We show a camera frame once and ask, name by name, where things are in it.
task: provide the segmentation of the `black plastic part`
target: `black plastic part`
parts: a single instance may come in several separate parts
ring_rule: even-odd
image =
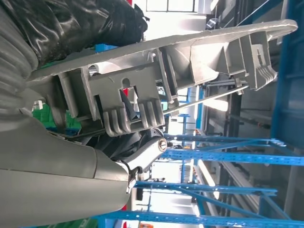
[[[39,66],[95,44],[140,42],[148,26],[125,0],[0,0],[37,55]]]

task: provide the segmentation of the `screw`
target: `screw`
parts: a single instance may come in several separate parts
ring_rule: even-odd
[[[158,148],[160,151],[164,152],[167,149],[167,140],[165,139],[160,139],[158,141]]]

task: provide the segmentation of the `blue metal shelf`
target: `blue metal shelf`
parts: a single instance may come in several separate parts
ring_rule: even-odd
[[[203,224],[206,226],[223,227],[255,227],[255,228],[304,228],[304,222],[269,218],[233,218],[207,215],[183,215],[144,212],[144,211],[117,211],[105,215],[110,219],[124,219],[137,221],[155,221],[183,224]]]
[[[289,0],[287,18],[299,29],[284,37],[272,137],[304,148],[304,1]]]
[[[214,137],[214,136],[192,136],[192,135],[168,135],[164,137],[168,140],[178,141],[196,141],[210,142],[213,146],[201,147],[198,149],[167,149],[161,155],[161,158],[175,160],[202,159],[205,161],[217,162],[243,162],[243,163],[261,163],[275,165],[296,165],[304,166],[304,157],[294,154],[287,148],[281,141],[275,139],[253,139],[235,137]],[[256,154],[250,151],[247,146],[274,147],[287,156],[280,154]],[[223,152],[223,149],[245,147],[247,152]]]
[[[167,150],[161,158],[170,158],[177,160],[201,159],[205,161],[217,162],[241,162],[257,164],[275,164],[275,165],[298,165],[304,166],[304,157],[264,155],[252,153],[231,153],[231,152],[205,152],[200,150]]]

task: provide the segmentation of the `warehouse rack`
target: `warehouse rack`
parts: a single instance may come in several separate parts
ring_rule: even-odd
[[[253,139],[253,138],[235,138],[235,137],[209,137],[209,136],[192,136],[192,135],[168,135],[164,136],[167,140],[187,141],[187,142],[207,142],[213,145],[202,147],[200,149],[167,149],[161,158],[173,160],[190,160],[202,159],[207,161],[219,162],[251,162],[251,163],[267,163],[281,165],[297,165],[302,166],[304,157],[294,154],[287,148],[285,144],[276,139]],[[250,147],[248,152],[222,152],[223,149]],[[265,155],[256,154],[253,147],[274,147],[283,154],[287,155]],[[186,183],[160,183],[138,181],[136,188],[143,189],[166,189],[172,190],[176,194],[186,194],[196,198],[201,215],[177,215],[169,213],[157,213],[150,211],[117,211],[106,215],[97,216],[99,228],[105,226],[106,219],[124,219],[124,220],[139,220],[152,222],[167,222],[167,223],[183,223],[183,224],[203,224],[206,226],[241,226],[241,227],[265,227],[276,226],[282,227],[304,227],[303,221],[291,220],[287,214],[277,206],[271,196],[275,196],[275,189],[264,188],[244,188],[235,186],[208,186],[199,184]],[[202,195],[203,192],[217,191],[223,194],[241,194],[256,195],[259,197],[259,208],[258,213],[254,213],[239,207],[221,202],[213,197]],[[222,217],[222,216],[207,216],[204,215],[203,206],[200,202],[207,202],[220,208],[243,214],[247,218]],[[275,218],[268,218],[269,211],[264,208],[269,207],[275,212]]]

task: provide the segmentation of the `gray car part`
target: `gray car part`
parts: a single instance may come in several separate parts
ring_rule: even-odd
[[[48,133],[21,114],[38,60],[0,7],[0,227],[47,225],[118,210],[128,173],[91,147]]]
[[[41,95],[41,87],[61,86],[64,95],[62,100],[66,100],[67,108],[79,121],[102,125],[103,116],[108,135],[127,134],[164,124],[155,82],[162,83],[169,108],[173,109],[179,105],[178,89],[211,81],[219,72],[232,76],[238,87],[245,82],[250,89],[263,88],[277,76],[270,64],[268,42],[296,28],[294,21],[281,20],[170,36],[70,57],[33,72],[28,87]],[[89,67],[98,73],[91,76]],[[134,87],[138,95],[140,119],[136,122],[127,116],[119,93],[127,87]],[[102,110],[98,109],[97,97]],[[178,111],[167,113],[177,115]]]
[[[220,48],[212,48],[210,53],[217,51],[219,54],[225,43],[251,33],[264,32],[269,40],[296,28],[293,21],[283,20],[162,38],[63,61],[35,71],[26,82],[38,66],[38,60],[14,22],[0,7],[0,227],[46,225],[118,210],[127,202],[134,184],[134,179],[130,181],[128,170],[123,164],[112,161],[99,150],[49,134],[38,121],[21,114],[24,108],[32,108],[35,100],[48,102],[59,129],[64,128],[64,115],[69,108],[81,122],[83,132],[100,131],[103,128],[101,120],[103,104],[101,102],[100,107],[101,100],[92,93],[90,82],[93,79],[97,83],[104,77],[111,80],[112,76],[121,74],[122,78],[115,78],[118,82],[113,84],[121,83],[124,87],[129,85],[124,83],[122,71],[129,75],[132,75],[130,71],[134,74],[145,71],[146,75],[142,77],[149,77],[146,80],[149,84],[140,80],[137,85],[127,78],[130,86],[152,87],[155,85],[151,85],[151,78],[154,78],[153,82],[162,81],[173,101],[178,88],[217,76],[219,55],[209,55],[209,45],[218,44]],[[266,53],[263,44],[253,45],[263,47],[263,52],[259,52],[258,47],[259,55]],[[208,61],[204,62],[207,58],[202,58],[200,53],[208,53]],[[99,62],[120,69],[103,72],[109,73],[104,77],[90,76],[88,67]],[[267,58],[250,66],[262,66],[263,62],[266,66]],[[155,113],[159,110],[151,104],[158,100],[151,101],[148,98],[156,98],[143,94],[142,110],[145,110],[145,113],[141,112],[143,128],[162,124],[163,119],[158,118],[160,113]],[[127,120],[122,121],[126,118],[125,111],[117,104],[115,101],[114,106],[106,110],[115,121],[112,122],[109,117],[111,122],[105,125],[109,125],[115,135],[130,132],[126,128]]]

